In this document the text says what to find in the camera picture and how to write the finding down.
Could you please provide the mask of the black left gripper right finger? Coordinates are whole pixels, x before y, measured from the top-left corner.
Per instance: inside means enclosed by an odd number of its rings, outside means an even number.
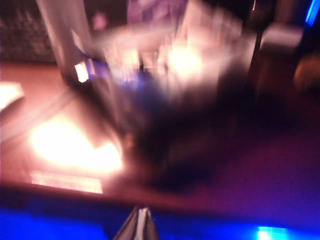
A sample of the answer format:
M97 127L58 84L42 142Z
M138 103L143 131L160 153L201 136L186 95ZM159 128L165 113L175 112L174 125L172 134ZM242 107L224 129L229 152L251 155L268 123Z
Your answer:
M159 240L160 236L149 208L141 208L138 212L138 239Z

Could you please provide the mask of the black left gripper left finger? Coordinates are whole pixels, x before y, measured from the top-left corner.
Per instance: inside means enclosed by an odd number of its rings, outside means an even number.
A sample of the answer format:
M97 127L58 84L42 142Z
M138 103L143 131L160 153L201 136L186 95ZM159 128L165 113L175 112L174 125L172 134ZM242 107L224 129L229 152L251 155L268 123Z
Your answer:
M125 222L122 224L121 228L117 231L113 240L133 240L137 233L138 218L139 218L139 207L135 207L129 216L126 218Z

